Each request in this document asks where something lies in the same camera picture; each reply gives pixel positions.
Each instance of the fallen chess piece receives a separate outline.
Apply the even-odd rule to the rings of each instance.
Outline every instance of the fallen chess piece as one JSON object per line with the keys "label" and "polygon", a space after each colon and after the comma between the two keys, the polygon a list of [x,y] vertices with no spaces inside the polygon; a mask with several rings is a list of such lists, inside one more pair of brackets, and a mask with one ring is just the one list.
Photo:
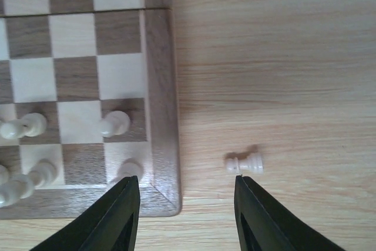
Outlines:
{"label": "fallen chess piece", "polygon": [[124,164],[121,165],[120,169],[118,170],[117,177],[111,180],[107,188],[112,188],[115,184],[117,184],[127,176],[137,176],[140,182],[143,177],[143,169],[140,165],[136,163],[126,161]]}
{"label": "fallen chess piece", "polygon": [[0,165],[0,185],[9,180],[9,171],[6,167]]}
{"label": "fallen chess piece", "polygon": [[240,174],[241,171],[251,171],[253,173],[262,173],[263,160],[259,152],[251,153],[246,159],[239,160],[238,158],[229,158],[225,162],[228,172]]}
{"label": "fallen chess piece", "polygon": [[5,139],[19,139],[24,136],[38,136],[46,131],[47,120],[39,113],[30,113],[21,119],[1,123],[0,136]]}
{"label": "fallen chess piece", "polygon": [[30,197],[35,188],[50,185],[56,177],[57,171],[54,165],[47,161],[39,162],[27,175],[16,175],[0,186],[0,208]]}
{"label": "fallen chess piece", "polygon": [[122,111],[113,111],[107,114],[100,122],[100,133],[104,138],[124,134],[130,126],[130,119]]}

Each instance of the robotic claw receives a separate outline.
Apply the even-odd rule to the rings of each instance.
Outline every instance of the robotic claw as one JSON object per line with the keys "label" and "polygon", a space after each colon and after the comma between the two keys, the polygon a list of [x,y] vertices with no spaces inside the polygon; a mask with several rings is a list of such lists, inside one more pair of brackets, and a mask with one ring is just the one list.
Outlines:
{"label": "robotic claw", "polygon": [[[343,250],[295,217],[250,177],[236,177],[234,206],[242,251]],[[124,178],[32,251],[134,250],[139,209],[137,177]]]}

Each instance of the wooden chessboard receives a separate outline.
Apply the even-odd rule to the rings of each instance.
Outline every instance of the wooden chessboard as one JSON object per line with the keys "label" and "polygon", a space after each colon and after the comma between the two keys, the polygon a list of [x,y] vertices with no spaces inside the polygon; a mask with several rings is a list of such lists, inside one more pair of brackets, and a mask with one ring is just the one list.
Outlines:
{"label": "wooden chessboard", "polygon": [[[0,0],[0,120],[48,120],[40,136],[0,139],[0,165],[16,175],[48,159],[59,171],[0,219],[77,217],[130,159],[144,170],[140,215],[180,211],[170,1]],[[130,129],[103,138],[98,122],[115,110]]]}

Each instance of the wooden table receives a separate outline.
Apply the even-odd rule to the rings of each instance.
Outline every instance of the wooden table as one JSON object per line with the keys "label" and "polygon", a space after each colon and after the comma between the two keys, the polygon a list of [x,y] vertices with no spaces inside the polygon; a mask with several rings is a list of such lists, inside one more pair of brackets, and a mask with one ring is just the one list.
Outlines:
{"label": "wooden table", "polygon": [[[239,250],[224,156],[347,250],[376,248],[376,0],[174,0],[184,206],[136,250]],[[27,250],[71,220],[1,221]]]}

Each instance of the chess piece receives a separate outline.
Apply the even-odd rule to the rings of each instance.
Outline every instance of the chess piece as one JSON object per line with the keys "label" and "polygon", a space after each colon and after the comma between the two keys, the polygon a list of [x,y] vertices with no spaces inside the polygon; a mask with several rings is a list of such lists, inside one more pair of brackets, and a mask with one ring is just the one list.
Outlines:
{"label": "chess piece", "polygon": [[2,165],[0,165],[0,185],[6,183],[9,180],[9,172],[8,169]]}
{"label": "chess piece", "polygon": [[50,185],[57,177],[56,168],[47,161],[35,165],[27,175],[16,175],[0,186],[0,208],[30,197],[35,188]]}
{"label": "chess piece", "polygon": [[238,160],[238,158],[232,158],[226,160],[226,169],[228,172],[239,174],[241,171],[248,170],[253,173],[262,173],[263,160],[260,153],[251,153],[244,160]]}
{"label": "chess piece", "polygon": [[129,126],[129,116],[122,111],[113,111],[99,122],[100,133],[104,138],[122,135],[129,129]]}
{"label": "chess piece", "polygon": [[46,131],[47,120],[39,113],[30,113],[0,125],[0,136],[5,139],[18,139],[24,136],[38,136]]}
{"label": "chess piece", "polygon": [[117,177],[111,180],[111,182],[108,184],[108,189],[112,188],[115,184],[127,176],[137,176],[140,182],[143,177],[143,169],[136,163],[126,161],[118,170]]}

